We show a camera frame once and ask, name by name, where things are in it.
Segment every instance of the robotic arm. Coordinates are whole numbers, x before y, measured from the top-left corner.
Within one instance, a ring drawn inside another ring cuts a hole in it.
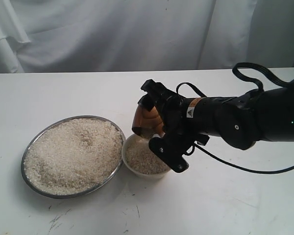
[[[258,79],[241,74],[239,68],[258,70],[281,88],[264,91]],[[205,145],[209,136],[221,137],[241,150],[257,141],[294,141],[294,80],[284,82],[265,67],[252,63],[238,63],[232,71],[258,88],[240,97],[206,97],[190,83],[181,83],[173,92],[161,83],[146,81],[141,89],[147,94],[138,102],[132,131],[149,139],[157,133],[149,140],[149,148],[178,173],[189,166],[182,156]],[[179,95],[183,84],[201,97]]]

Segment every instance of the bowl rim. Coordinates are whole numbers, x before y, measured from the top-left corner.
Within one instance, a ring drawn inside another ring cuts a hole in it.
[[[127,150],[127,148],[125,149],[125,146],[126,146],[126,142],[128,142],[128,141],[133,141],[134,138],[142,138],[142,137],[140,137],[140,136],[138,136],[138,135],[136,135],[136,134],[134,133],[134,134],[130,135],[130,136],[125,140],[125,142],[124,142],[124,144],[123,144],[123,146],[122,146],[122,159],[123,159],[124,164],[126,165],[126,167],[127,167],[129,170],[131,170],[133,173],[135,173],[135,174],[137,174],[137,175],[142,175],[142,176],[147,176],[147,177],[148,177],[148,176],[150,176],[150,177],[152,177],[152,176],[162,176],[162,175],[168,173],[169,171],[171,171],[171,168],[169,168],[168,170],[165,170],[165,171],[163,171],[163,172],[161,172],[161,173],[157,173],[157,174],[144,174],[144,173],[141,173],[141,172],[136,171],[136,170],[134,170],[133,168],[131,168],[130,165],[128,164],[127,160],[126,160],[126,150]]]
[[[106,183],[108,183],[115,175],[116,173],[119,171],[119,169],[121,168],[122,164],[123,164],[123,158],[122,155],[120,157],[120,161],[118,163],[118,165],[116,166],[116,168],[112,171],[112,173],[99,185],[94,185],[93,187],[88,188],[87,190],[84,190],[82,192],[78,192],[78,193],[72,193],[72,194],[65,194],[65,195],[57,195],[57,194],[51,194],[48,192],[44,192],[42,190],[40,190],[39,188],[35,187],[29,180],[29,178],[27,177],[26,173],[25,173],[25,159],[27,156],[28,151],[30,150],[30,147],[32,146],[33,143],[35,143],[47,130],[52,129],[64,122],[68,122],[70,120],[73,119],[97,119],[97,120],[101,120],[101,121],[108,121],[110,122],[119,132],[121,135],[121,142],[122,142],[122,147],[125,143],[125,135],[123,133],[123,131],[121,130],[121,128],[115,124],[114,122],[104,118],[104,117],[99,117],[99,116],[92,116],[92,115],[81,115],[81,116],[74,116],[74,117],[68,117],[65,119],[62,119],[60,121],[55,122],[54,124],[51,124],[50,126],[46,127],[44,130],[42,130],[41,132],[39,132],[33,139],[32,141],[28,144],[28,146],[26,147],[24,154],[22,156],[22,161],[21,161],[21,173],[22,173],[22,178],[25,181],[25,183],[35,192],[39,193],[40,195],[43,195],[45,197],[49,197],[49,198],[54,198],[54,199],[69,199],[69,198],[76,198],[76,197],[80,197],[83,195],[87,195],[99,188],[101,188],[102,186],[104,186]]]

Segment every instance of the small white bowl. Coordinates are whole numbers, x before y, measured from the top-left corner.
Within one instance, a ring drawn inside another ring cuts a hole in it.
[[[137,175],[138,177],[140,178],[143,178],[143,179],[148,179],[148,180],[159,180],[161,178],[163,178],[171,169],[168,169],[164,172],[161,172],[161,173],[158,173],[158,174],[143,174],[143,173],[140,173],[136,170],[134,170],[133,168],[131,168],[129,166],[129,164],[127,163],[127,160],[126,160],[126,151],[129,147],[129,145],[133,142],[133,141],[136,141],[136,140],[139,140],[141,139],[141,137],[137,136],[136,134],[133,134],[131,135],[129,138],[127,138],[123,144],[123,147],[122,147],[122,160],[124,162],[124,164],[126,165],[126,167],[132,171],[135,175]]]

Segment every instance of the white sticker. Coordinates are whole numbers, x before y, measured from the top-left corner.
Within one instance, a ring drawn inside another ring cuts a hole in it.
[[[187,109],[187,113],[186,113],[186,117],[187,118],[193,118],[193,116],[194,116],[194,107],[189,107],[188,109]]]

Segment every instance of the rice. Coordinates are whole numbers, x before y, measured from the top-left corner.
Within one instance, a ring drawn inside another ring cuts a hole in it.
[[[108,121],[77,118],[47,130],[30,147],[25,174],[39,190],[68,195],[101,184],[121,159],[121,133]]]
[[[126,151],[126,161],[131,168],[143,174],[158,174],[170,168],[148,146],[148,140],[135,138]]]

